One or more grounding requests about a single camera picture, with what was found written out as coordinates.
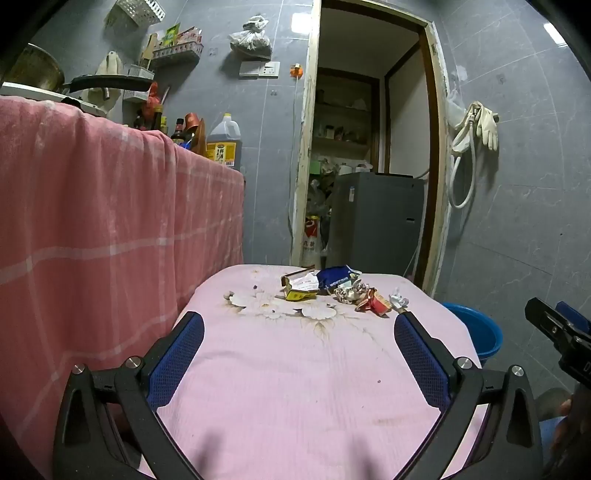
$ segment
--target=pink towel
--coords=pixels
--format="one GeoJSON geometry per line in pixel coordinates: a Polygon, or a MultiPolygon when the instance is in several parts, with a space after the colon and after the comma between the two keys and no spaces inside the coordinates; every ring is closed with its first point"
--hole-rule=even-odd
{"type": "Polygon", "coordinates": [[[0,413],[50,476],[72,366],[120,365],[242,262],[240,173],[77,108],[0,97],[0,413]]]}

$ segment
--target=trash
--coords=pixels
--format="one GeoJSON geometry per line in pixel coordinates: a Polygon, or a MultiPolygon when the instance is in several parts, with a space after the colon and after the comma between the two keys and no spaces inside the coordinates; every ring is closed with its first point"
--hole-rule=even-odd
{"type": "Polygon", "coordinates": [[[268,23],[262,15],[250,17],[242,26],[244,30],[229,35],[230,47],[251,57],[270,60],[271,40],[263,30],[268,23]]]}
{"type": "Polygon", "coordinates": [[[396,292],[390,295],[390,303],[392,304],[392,308],[394,310],[396,310],[398,313],[402,313],[406,311],[408,299],[400,295],[400,289],[397,288],[396,292]]]}
{"type": "Polygon", "coordinates": [[[319,289],[331,292],[333,288],[347,281],[350,282],[350,285],[352,286],[353,282],[357,280],[360,275],[360,271],[353,270],[349,268],[348,265],[344,265],[343,267],[329,267],[320,270],[316,274],[316,277],[318,278],[319,289]]]}
{"type": "Polygon", "coordinates": [[[350,281],[342,283],[335,288],[336,299],[341,303],[357,304],[366,295],[369,286],[363,283],[360,278],[355,280],[351,286],[350,281]]]}
{"type": "Polygon", "coordinates": [[[283,275],[281,286],[286,300],[313,299],[318,293],[318,278],[314,275],[314,267],[283,275]]]}
{"type": "Polygon", "coordinates": [[[366,293],[365,298],[355,308],[356,312],[365,312],[367,310],[371,310],[379,317],[383,317],[392,310],[392,304],[372,287],[366,293]]]}

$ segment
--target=ceiling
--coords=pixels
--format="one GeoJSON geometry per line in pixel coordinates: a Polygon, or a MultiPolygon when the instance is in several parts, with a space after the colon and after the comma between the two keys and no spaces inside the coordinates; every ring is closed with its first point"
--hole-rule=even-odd
{"type": "Polygon", "coordinates": [[[323,8],[318,66],[381,78],[418,34],[363,15],[323,8]]]}

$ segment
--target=pink bedsheet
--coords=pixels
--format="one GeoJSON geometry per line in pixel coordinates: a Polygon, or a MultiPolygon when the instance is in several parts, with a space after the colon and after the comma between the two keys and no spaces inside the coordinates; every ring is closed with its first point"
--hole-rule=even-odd
{"type": "MultiPolygon", "coordinates": [[[[293,271],[237,265],[197,288],[185,311],[203,316],[205,338],[158,414],[206,480],[391,480],[439,415],[394,342],[395,314],[341,306],[330,321],[268,319],[223,298],[228,290],[275,293],[293,271]]],[[[479,365],[466,328],[438,302],[402,277],[363,279],[382,294],[399,287],[431,335],[479,365]]],[[[448,474],[464,464],[484,411],[448,474]]],[[[140,470],[150,472],[145,460],[140,470]]]]}
{"type": "Polygon", "coordinates": [[[120,365],[242,262],[243,177],[160,132],[0,97],[0,413],[45,476],[72,366],[120,365]]]}

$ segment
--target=spice rack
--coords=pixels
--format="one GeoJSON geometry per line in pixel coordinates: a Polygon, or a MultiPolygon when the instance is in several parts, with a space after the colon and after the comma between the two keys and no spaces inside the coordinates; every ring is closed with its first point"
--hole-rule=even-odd
{"type": "Polygon", "coordinates": [[[171,63],[198,63],[202,52],[202,43],[196,41],[178,43],[154,50],[150,65],[158,68],[171,63]]]}

